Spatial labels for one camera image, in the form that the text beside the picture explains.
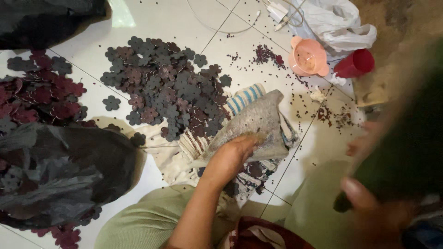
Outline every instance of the black plastic bag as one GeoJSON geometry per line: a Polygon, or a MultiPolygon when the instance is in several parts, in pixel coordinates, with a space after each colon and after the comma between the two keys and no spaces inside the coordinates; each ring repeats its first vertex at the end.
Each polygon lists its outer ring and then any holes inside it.
{"type": "Polygon", "coordinates": [[[9,164],[0,175],[0,223],[43,229],[79,223],[122,196],[136,148],[110,130],[29,123],[0,138],[0,157],[9,164]]]}
{"type": "Polygon", "coordinates": [[[0,0],[0,50],[46,49],[85,21],[106,16],[105,0],[0,0]]]}

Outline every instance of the plastic bag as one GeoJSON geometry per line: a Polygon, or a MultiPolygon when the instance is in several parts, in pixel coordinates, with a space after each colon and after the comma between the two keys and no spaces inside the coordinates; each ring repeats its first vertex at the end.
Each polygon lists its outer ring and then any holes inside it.
{"type": "Polygon", "coordinates": [[[46,49],[87,20],[106,16],[105,0],[0,0],[0,50],[46,49]]]}
{"type": "MultiPolygon", "coordinates": [[[[299,6],[302,1],[292,0],[292,4],[299,6]]],[[[348,0],[306,0],[300,12],[303,25],[290,25],[291,32],[318,40],[326,50],[328,62],[342,59],[354,50],[370,48],[377,39],[377,29],[371,24],[362,26],[358,8],[348,0]]],[[[296,13],[291,21],[300,23],[300,15],[296,13]]]]}
{"type": "Polygon", "coordinates": [[[79,223],[132,184],[136,148],[99,128],[29,123],[0,138],[0,223],[44,229],[79,223]]]}

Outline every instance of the charging cable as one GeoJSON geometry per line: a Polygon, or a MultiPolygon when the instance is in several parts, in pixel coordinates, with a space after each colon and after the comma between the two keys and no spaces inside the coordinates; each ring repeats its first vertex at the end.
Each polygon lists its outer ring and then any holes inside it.
{"type": "Polygon", "coordinates": [[[300,8],[302,7],[302,4],[306,1],[303,0],[300,5],[298,7],[296,7],[295,5],[293,5],[291,2],[289,2],[288,0],[282,0],[286,3],[288,3],[289,5],[291,5],[292,7],[294,7],[295,11],[294,13],[292,13],[292,15],[290,15],[289,17],[287,17],[286,15],[288,14],[288,10],[283,7],[283,5],[281,4],[276,4],[274,2],[271,2],[269,0],[262,0],[263,4],[266,6],[266,9],[271,13],[270,16],[277,22],[279,23],[279,25],[276,26],[276,28],[274,29],[274,31],[279,31],[283,26],[285,26],[286,24],[289,24],[291,26],[294,27],[301,27],[303,25],[304,22],[304,17],[302,15],[302,13],[300,12],[300,8]],[[292,17],[298,13],[301,17],[301,21],[298,24],[293,24],[291,23],[289,20],[292,19],[292,17]]]}
{"type": "Polygon", "coordinates": [[[244,32],[244,31],[246,31],[246,30],[252,28],[252,26],[253,26],[253,25],[255,24],[255,22],[257,21],[258,16],[260,16],[260,11],[257,11],[257,13],[256,13],[257,17],[255,18],[255,20],[254,20],[254,22],[251,24],[251,26],[247,27],[247,28],[244,29],[244,30],[228,32],[228,31],[223,31],[223,30],[219,30],[219,29],[213,28],[213,27],[209,26],[208,24],[206,24],[205,22],[203,22],[203,21],[197,16],[197,14],[195,13],[195,11],[193,10],[191,4],[189,3],[189,0],[186,0],[186,2],[188,3],[189,8],[191,9],[191,11],[192,11],[192,13],[194,14],[195,18],[197,18],[197,20],[199,20],[203,25],[205,25],[206,27],[208,27],[208,28],[210,28],[210,29],[213,29],[213,30],[216,30],[216,31],[218,31],[218,32],[225,33],[225,34],[236,34],[236,33],[241,33],[241,32],[244,32]]]}

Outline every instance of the green pants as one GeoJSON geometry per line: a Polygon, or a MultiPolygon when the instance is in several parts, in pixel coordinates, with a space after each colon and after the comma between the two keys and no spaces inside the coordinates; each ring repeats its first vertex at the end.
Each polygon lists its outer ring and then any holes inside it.
{"type": "MultiPolygon", "coordinates": [[[[285,227],[316,249],[350,248],[349,214],[332,209],[339,182],[348,163],[339,161],[320,166],[299,188],[285,227]]],[[[112,217],[101,229],[95,249],[158,249],[171,236],[194,188],[187,192],[169,187],[152,191],[137,204],[112,217]]],[[[233,223],[216,218],[213,243],[233,228],[233,223]]]]}

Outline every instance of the white cable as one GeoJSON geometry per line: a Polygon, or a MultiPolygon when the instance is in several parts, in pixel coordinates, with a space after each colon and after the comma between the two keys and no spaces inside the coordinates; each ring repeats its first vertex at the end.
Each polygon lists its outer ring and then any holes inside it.
{"type": "Polygon", "coordinates": [[[197,18],[197,20],[199,20],[199,22],[201,22],[203,25],[205,25],[206,27],[208,27],[208,28],[210,28],[210,29],[213,29],[213,30],[216,30],[216,31],[218,31],[218,32],[225,33],[225,34],[236,34],[236,33],[241,33],[241,32],[243,32],[243,31],[246,31],[246,30],[252,28],[252,26],[253,26],[253,25],[255,24],[255,22],[257,21],[258,16],[260,16],[260,11],[257,11],[257,17],[255,18],[255,20],[254,20],[254,22],[251,24],[251,26],[249,26],[248,28],[246,28],[246,29],[244,29],[244,30],[233,31],[233,32],[227,32],[227,31],[222,31],[222,30],[219,30],[219,29],[213,28],[213,27],[207,25],[206,23],[204,23],[204,22],[203,22],[203,21],[197,16],[197,14],[195,13],[195,11],[193,10],[191,4],[189,3],[189,0],[186,0],[186,2],[188,3],[189,8],[191,9],[191,11],[192,11],[192,13],[194,14],[195,18],[197,18]]]}
{"type": "MultiPolygon", "coordinates": [[[[262,1],[263,1],[263,4],[264,4],[265,6],[268,6],[268,5],[271,3],[269,0],[262,0],[262,1]]],[[[292,7],[294,7],[295,12],[292,13],[292,15],[290,15],[289,17],[285,17],[285,18],[284,18],[284,21],[281,22],[281,23],[276,27],[275,31],[280,30],[285,24],[289,24],[289,25],[294,26],[294,27],[301,27],[301,26],[303,25],[303,22],[304,22],[304,17],[303,17],[303,15],[302,15],[302,13],[300,12],[300,8],[302,7],[302,5],[304,4],[304,2],[305,2],[306,0],[303,0],[303,1],[300,3],[300,5],[299,5],[298,7],[296,7],[295,5],[293,5],[293,4],[292,4],[291,2],[289,2],[288,0],[282,0],[282,1],[284,1],[284,2],[288,3],[289,5],[291,5],[292,7]],[[299,24],[293,24],[293,23],[291,23],[291,22],[289,21],[289,20],[291,20],[291,18],[292,18],[296,13],[298,13],[298,14],[300,15],[300,17],[302,18],[302,20],[300,21],[299,24]]]]}

